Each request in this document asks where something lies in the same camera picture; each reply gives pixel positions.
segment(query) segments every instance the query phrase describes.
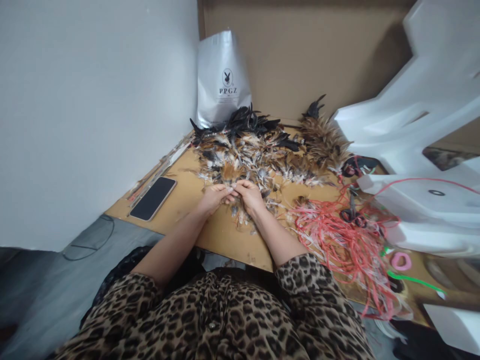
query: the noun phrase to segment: red cord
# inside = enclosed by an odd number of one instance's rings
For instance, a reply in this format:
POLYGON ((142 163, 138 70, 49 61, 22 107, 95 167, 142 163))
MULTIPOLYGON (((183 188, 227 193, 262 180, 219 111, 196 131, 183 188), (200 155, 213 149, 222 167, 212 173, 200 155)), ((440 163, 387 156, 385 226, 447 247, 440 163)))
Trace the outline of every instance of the red cord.
POLYGON ((423 177, 396 180, 386 185, 363 203, 362 209, 358 212, 363 216, 369 216, 369 219, 366 221, 366 228, 355 226, 355 219, 348 223, 338 216, 341 208, 350 207, 350 201, 346 194, 351 184, 340 188, 340 195, 334 202, 309 200, 306 204, 299 205, 289 211, 296 216, 295 226, 298 230, 298 240, 309 250, 312 250, 310 248, 311 243, 316 248, 320 248, 321 251, 315 252, 323 259, 323 262, 333 272, 334 276, 335 273, 338 273, 349 277, 348 280, 335 277, 338 282, 342 284, 351 284, 353 282, 363 284, 367 294, 365 308, 362 312, 363 317, 390 320, 395 315, 401 315, 401 308, 395 307, 399 299, 390 288, 390 283, 387 281, 387 266, 380 257, 383 244, 378 235, 375 235, 378 234, 377 229, 381 229, 386 237, 387 229, 393 226, 385 227, 384 224, 396 221, 394 226, 397 226, 401 220, 395 216, 373 221, 372 218, 382 213, 370 206, 369 203, 376 195, 382 193, 393 184, 411 180, 445 182, 479 194, 467 186, 449 180, 423 177), (376 308, 377 314, 367 314, 370 306, 376 308))

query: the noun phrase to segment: leopard print clothing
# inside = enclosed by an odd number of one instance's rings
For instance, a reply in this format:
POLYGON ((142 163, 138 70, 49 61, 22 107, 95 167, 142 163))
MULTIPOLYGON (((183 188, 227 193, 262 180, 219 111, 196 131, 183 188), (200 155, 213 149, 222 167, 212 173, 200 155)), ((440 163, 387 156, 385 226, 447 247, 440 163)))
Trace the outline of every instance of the leopard print clothing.
POLYGON ((118 280, 52 359, 373 359, 359 315, 313 254, 275 273, 283 305, 208 272, 162 299, 149 277, 118 280))

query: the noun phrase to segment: floor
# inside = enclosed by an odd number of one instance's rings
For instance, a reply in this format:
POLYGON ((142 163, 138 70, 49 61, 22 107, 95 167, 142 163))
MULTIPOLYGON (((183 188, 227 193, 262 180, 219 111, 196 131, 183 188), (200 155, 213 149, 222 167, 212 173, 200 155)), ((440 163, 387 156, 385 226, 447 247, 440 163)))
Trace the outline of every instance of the floor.
MULTIPOLYGON (((104 245, 93 254, 81 247, 66 251, 70 259, 91 256, 70 261, 55 252, 19 252, 0 268, 0 328, 18 325, 13 337, 0 344, 0 358, 44 359, 77 333, 80 319, 109 271, 136 247, 154 245, 162 237, 118 219, 112 223, 99 218, 72 244, 93 248, 104 245)), ((221 266, 245 268, 240 262, 206 254, 205 270, 221 266)), ((395 359, 393 341, 378 330, 373 320, 366 320, 365 327, 376 358, 395 359)))

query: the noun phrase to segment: black scissors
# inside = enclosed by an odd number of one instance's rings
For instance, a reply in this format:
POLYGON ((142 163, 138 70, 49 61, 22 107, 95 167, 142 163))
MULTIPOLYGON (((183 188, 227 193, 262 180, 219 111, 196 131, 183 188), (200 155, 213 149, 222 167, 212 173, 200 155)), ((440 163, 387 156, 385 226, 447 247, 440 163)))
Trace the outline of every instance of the black scissors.
POLYGON ((355 210, 355 198, 352 190, 350 190, 350 208, 340 211, 340 217, 346 223, 355 221, 355 225, 357 225, 359 228, 364 229, 367 227, 365 218, 355 210))

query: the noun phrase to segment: bunny logo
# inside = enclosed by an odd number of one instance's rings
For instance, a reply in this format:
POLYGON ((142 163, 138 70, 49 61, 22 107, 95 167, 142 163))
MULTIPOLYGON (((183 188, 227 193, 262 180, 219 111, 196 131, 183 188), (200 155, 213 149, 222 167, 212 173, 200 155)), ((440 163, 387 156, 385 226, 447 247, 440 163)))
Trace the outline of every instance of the bunny logo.
POLYGON ((229 88, 234 80, 232 70, 230 70, 229 68, 223 70, 223 73, 221 74, 221 80, 223 82, 223 85, 225 85, 226 88, 229 88))

